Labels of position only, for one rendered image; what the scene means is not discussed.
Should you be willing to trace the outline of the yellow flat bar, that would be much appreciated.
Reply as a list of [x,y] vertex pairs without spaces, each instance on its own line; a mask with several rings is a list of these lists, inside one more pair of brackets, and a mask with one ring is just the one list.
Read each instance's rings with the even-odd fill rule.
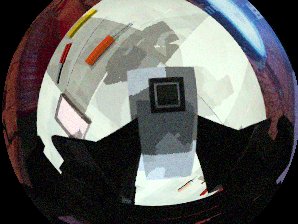
[[78,28],[81,28],[82,24],[84,24],[86,22],[86,20],[92,18],[92,16],[94,14],[96,14],[96,12],[98,12],[98,11],[92,10],[92,11],[88,12],[88,14],[86,14],[85,16],[82,16],[82,19],[78,20],[76,26],[73,26],[71,32],[68,32],[68,36],[73,37],[73,35],[76,34],[76,31],[78,30]]

